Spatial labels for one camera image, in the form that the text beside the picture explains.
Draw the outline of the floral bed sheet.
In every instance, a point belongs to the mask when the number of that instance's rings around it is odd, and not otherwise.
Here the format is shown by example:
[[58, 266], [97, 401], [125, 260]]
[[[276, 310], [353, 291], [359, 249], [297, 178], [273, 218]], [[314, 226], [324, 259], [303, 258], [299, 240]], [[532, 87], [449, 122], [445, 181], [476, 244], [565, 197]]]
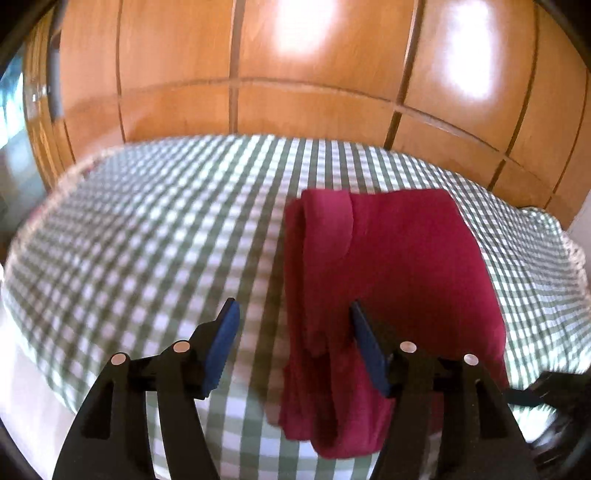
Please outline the floral bed sheet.
[[577, 278], [579, 289], [583, 295], [589, 297], [590, 290], [586, 272], [586, 255], [584, 250], [580, 245], [574, 242], [565, 231], [561, 233], [561, 240], [567, 252], [567, 257], [571, 268]]

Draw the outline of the dark red cloth garment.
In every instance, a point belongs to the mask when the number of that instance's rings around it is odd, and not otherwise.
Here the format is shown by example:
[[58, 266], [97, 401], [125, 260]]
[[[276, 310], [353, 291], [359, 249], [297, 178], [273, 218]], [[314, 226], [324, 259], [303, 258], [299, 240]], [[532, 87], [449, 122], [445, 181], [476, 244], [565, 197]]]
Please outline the dark red cloth garment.
[[476, 355], [501, 387], [506, 327], [479, 245], [443, 189], [308, 189], [287, 205], [290, 356], [280, 427], [329, 459], [379, 451], [394, 404], [370, 382], [349, 306], [436, 357]]

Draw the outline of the wooden panelled wardrobe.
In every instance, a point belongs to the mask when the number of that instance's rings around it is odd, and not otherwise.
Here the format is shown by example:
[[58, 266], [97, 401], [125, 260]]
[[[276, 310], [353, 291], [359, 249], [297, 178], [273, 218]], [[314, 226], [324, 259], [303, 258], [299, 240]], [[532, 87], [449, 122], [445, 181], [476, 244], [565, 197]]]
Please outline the wooden panelled wardrobe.
[[62, 1], [25, 42], [45, 187], [107, 147], [270, 133], [383, 147], [569, 226], [590, 69], [540, 1]]

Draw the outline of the green white checkered bedspread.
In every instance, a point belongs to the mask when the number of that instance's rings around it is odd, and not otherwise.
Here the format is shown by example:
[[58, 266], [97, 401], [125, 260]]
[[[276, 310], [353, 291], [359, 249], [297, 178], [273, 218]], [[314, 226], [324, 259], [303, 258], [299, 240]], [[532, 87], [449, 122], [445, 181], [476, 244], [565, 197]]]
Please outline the green white checkered bedspread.
[[287, 360], [280, 240], [304, 189], [442, 188], [482, 250], [508, 328], [513, 386], [590, 365], [590, 308], [559, 222], [457, 173], [339, 141], [271, 135], [171, 138], [113, 148], [72, 168], [15, 239], [2, 300], [36, 370], [6, 397], [56, 435], [109, 357], [161, 352], [228, 297], [242, 335], [198, 404], [225, 479], [365, 479], [373, 457], [325, 460], [273, 423]]

